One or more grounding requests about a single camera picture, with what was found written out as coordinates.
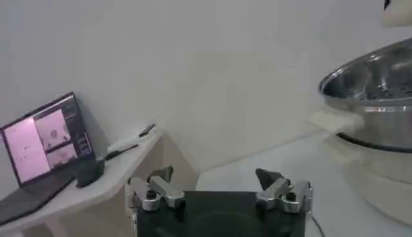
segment black cable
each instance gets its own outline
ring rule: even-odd
[[[310,216],[312,217],[312,220],[314,221],[317,229],[318,229],[319,232],[321,233],[321,236],[322,236],[322,237],[325,237],[326,235],[324,234],[324,232],[323,232],[323,230],[322,230],[322,227],[321,227],[321,225],[319,224],[319,222],[316,220],[316,218],[315,218],[312,214],[311,214]]]
[[[129,151],[130,149],[133,149],[133,148],[135,148],[135,147],[138,147],[138,146],[139,146],[139,144],[136,144],[136,145],[133,145],[133,146],[128,147],[128,148],[123,149],[123,150],[112,151],[112,152],[110,152],[109,154],[107,154],[107,155],[104,157],[104,160],[105,160],[105,161],[111,160],[111,159],[115,158],[116,156],[118,156],[118,155],[120,155],[120,154],[122,154],[122,153],[124,153],[124,152],[126,152],[126,151]]]

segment white surface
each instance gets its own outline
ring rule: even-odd
[[[410,26],[412,24],[412,2],[410,0],[391,0],[382,13],[384,26]]]
[[[323,149],[326,137],[316,134],[205,172],[197,190],[260,191],[255,169],[279,171],[292,181],[313,183],[314,215],[326,236],[410,237],[412,227],[387,217],[353,192],[344,181],[341,166]]]
[[[137,123],[134,126],[131,126],[128,128],[125,132],[124,135],[121,136],[121,139],[119,139],[117,142],[114,144],[111,144],[108,147],[108,153],[112,151],[121,151],[123,149],[127,149],[135,144],[139,144],[143,142],[144,140],[148,139],[150,136],[144,136],[144,137],[139,137],[139,134],[143,132],[148,126],[150,126],[153,123]],[[157,126],[153,127],[152,130],[150,131],[151,133],[154,133],[157,130]]]
[[[324,76],[410,37],[381,27],[382,5],[2,0],[0,124],[73,90],[109,143],[155,119],[206,170],[313,131]]]
[[[74,181],[36,213],[0,226],[0,235],[20,231],[48,220],[56,220],[60,216],[110,199],[123,188],[126,180],[161,136],[162,131],[158,130],[137,148],[108,161],[104,175],[92,185],[78,189]]]

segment black object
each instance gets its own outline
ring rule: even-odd
[[[104,157],[104,160],[111,160],[111,159],[115,158],[116,156],[118,156],[118,155],[120,155],[120,154],[122,154],[126,151],[129,151],[130,149],[136,148],[138,146],[139,146],[139,144],[136,144],[136,145],[133,145],[129,148],[126,148],[126,149],[123,149],[123,150],[120,150],[120,151],[119,150],[118,151],[112,151]]]
[[[156,124],[151,124],[147,126],[140,134],[139,137],[144,137],[156,126]]]
[[[149,183],[150,177],[152,177],[152,176],[160,176],[160,178],[162,178],[166,182],[170,183],[170,181],[172,180],[172,175],[173,175],[173,166],[168,166],[164,169],[157,169],[157,170],[153,171],[147,177],[146,182]]]
[[[79,164],[19,188],[0,201],[0,225],[32,214],[46,205],[74,179]]]
[[[153,212],[138,209],[141,237],[303,237],[305,213],[256,213],[254,192],[185,192],[184,218],[164,200]]]
[[[391,4],[391,0],[385,0],[384,10]]]
[[[399,152],[399,153],[412,153],[412,149],[410,149],[410,148],[376,145],[376,144],[372,144],[372,143],[369,143],[369,142],[361,141],[361,140],[353,138],[353,137],[349,137],[348,135],[346,135],[344,133],[338,133],[336,135],[339,138],[341,138],[341,139],[343,139],[347,142],[353,143],[353,144],[358,145],[358,146],[363,146],[363,147],[366,147],[366,148],[372,148],[372,149],[381,150],[381,151]]]
[[[267,171],[266,169],[256,169],[255,173],[256,173],[257,179],[259,179],[260,186],[262,187],[263,190],[266,190],[278,178],[284,178],[281,175],[281,173]]]
[[[88,160],[77,171],[76,187],[82,188],[98,180],[104,173],[103,160]]]

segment pot handle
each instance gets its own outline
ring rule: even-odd
[[[326,106],[314,113],[309,118],[309,122],[331,134],[354,132],[365,125],[364,119],[357,113],[341,111]]]

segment metal pot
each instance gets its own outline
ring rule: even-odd
[[[346,140],[412,153],[412,38],[342,66],[319,85],[327,109],[312,122]]]

